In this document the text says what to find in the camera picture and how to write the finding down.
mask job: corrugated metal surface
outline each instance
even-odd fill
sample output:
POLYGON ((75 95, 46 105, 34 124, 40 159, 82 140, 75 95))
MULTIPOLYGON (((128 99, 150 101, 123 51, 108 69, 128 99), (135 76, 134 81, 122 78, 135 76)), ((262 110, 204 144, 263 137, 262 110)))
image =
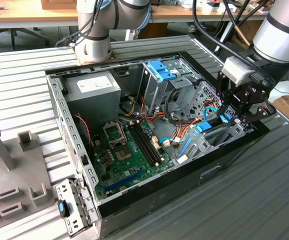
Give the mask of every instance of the corrugated metal surface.
MULTIPOLYGON (((221 62, 188 36, 115 42, 119 59, 188 51, 216 76, 221 62)), ((37 133, 51 184, 73 175, 52 111, 44 70, 74 66, 69 48, 0 53, 1 138, 37 133)), ((224 174, 141 219, 110 239, 289 239, 289 124, 273 130, 224 174)), ((90 229, 76 239, 93 239, 90 229)), ((57 205, 0 228, 0 239, 67 239, 57 205)))

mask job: green circuit board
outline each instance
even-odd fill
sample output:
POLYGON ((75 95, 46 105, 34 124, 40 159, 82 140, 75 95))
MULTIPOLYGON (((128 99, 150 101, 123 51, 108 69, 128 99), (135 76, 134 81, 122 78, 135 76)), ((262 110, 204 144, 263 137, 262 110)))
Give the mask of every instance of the green circuit board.
MULTIPOLYGON (((141 130, 146 135, 147 140, 153 145, 151 138, 154 136, 150 126, 146 122, 141 122, 141 130)), ((156 153, 163 160, 159 164, 152 164, 142 153, 137 141, 134 139, 129 127, 122 126, 126 136, 126 143, 116 144, 113 148, 109 146, 108 140, 103 130, 92 135, 93 140, 98 140, 95 146, 94 169, 97 173, 99 183, 95 190, 99 200, 105 199, 119 191, 149 179, 157 174, 174 166, 169 155, 163 150, 156 150, 156 153), (123 185, 119 184, 110 191, 106 188, 121 181, 126 181, 123 185)))

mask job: white label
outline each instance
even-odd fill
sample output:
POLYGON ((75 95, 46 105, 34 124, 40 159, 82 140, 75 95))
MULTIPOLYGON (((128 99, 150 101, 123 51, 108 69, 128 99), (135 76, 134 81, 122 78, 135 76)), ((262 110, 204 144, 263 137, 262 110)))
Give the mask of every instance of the white label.
POLYGON ((175 141, 176 143, 180 143, 180 140, 181 140, 180 137, 177 137, 177 136, 176 136, 176 137, 174 138, 174 141, 175 141))
POLYGON ((172 74, 178 74, 179 73, 177 69, 172 69, 169 72, 172 73, 172 74))
POLYGON ((82 93, 105 89, 113 86, 107 76, 98 76, 86 80, 80 80, 76 84, 78 84, 78 87, 82 93))
POLYGON ((188 157, 187 155, 183 155, 180 158, 177 159, 178 164, 182 164, 183 162, 187 161, 188 157))

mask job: wooden table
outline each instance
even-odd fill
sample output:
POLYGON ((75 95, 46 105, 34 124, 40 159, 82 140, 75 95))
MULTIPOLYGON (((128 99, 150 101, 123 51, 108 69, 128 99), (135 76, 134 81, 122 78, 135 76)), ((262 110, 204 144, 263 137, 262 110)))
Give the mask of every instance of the wooden table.
MULTIPOLYGON (((0 0, 0 28, 31 28, 77 26, 78 14, 76 10, 43 10, 40 0, 0 0)), ((202 14, 197 11, 201 22, 220 21, 222 14, 202 14)), ((181 6, 153 6, 153 23, 192 22, 192 11, 181 6)), ((250 20, 263 20, 265 15, 256 13, 250 20)))

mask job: motherboard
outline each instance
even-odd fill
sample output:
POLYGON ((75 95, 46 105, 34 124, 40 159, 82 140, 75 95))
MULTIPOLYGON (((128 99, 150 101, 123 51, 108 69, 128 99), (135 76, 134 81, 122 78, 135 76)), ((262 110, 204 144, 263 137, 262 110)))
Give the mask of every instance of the motherboard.
POLYGON ((149 124, 111 122, 92 135, 94 169, 99 176, 95 191, 99 200, 156 176, 175 164, 161 148, 149 124))

